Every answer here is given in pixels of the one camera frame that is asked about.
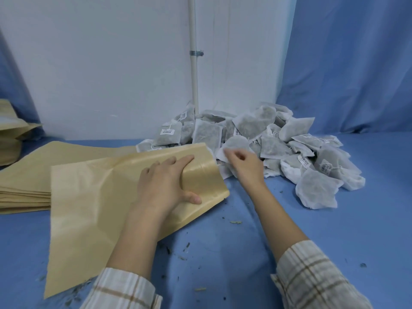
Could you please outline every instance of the shirt cuff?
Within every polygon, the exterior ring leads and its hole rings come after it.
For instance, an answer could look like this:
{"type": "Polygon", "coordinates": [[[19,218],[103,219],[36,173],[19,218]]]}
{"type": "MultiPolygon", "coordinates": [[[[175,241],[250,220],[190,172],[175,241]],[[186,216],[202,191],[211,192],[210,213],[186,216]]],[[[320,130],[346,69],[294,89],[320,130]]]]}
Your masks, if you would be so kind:
{"type": "Polygon", "coordinates": [[[162,297],[147,279],[131,272],[105,268],[97,277],[82,309],[158,309],[162,297]]]}

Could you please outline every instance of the pile of tea bags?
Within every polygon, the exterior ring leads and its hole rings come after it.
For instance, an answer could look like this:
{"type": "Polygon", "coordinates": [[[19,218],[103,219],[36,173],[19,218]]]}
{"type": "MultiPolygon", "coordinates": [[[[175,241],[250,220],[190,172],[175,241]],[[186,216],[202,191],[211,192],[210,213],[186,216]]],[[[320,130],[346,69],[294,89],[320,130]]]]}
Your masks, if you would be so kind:
{"type": "Polygon", "coordinates": [[[18,160],[21,140],[26,139],[32,129],[40,124],[30,124],[17,117],[8,100],[0,99],[0,166],[18,160]]]}
{"type": "Polygon", "coordinates": [[[286,106],[261,103],[254,111],[238,116],[217,110],[195,115],[186,109],[159,127],[153,140],[138,144],[137,151],[204,142],[217,159],[221,176],[236,176],[224,148],[242,148],[263,160],[265,177],[285,176],[296,184],[296,195],[312,209],[337,207],[339,187],[353,191],[365,186],[365,178],[340,149],[334,135],[309,134],[314,117],[295,118],[286,106]]]}

